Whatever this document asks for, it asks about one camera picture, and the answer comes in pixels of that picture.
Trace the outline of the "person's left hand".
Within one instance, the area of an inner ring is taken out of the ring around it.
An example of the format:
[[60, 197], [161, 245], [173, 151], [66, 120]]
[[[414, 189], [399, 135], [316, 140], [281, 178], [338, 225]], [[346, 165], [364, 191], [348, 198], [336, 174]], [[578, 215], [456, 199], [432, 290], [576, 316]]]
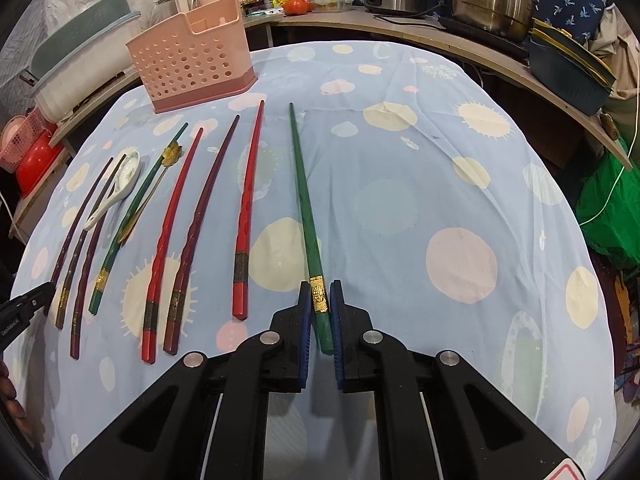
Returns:
[[16, 423], [17, 428], [21, 430], [25, 437], [30, 438], [32, 436], [32, 428], [29, 427], [24, 408], [17, 401], [15, 387], [9, 378], [9, 370], [3, 362], [0, 362], [0, 389], [3, 403]]

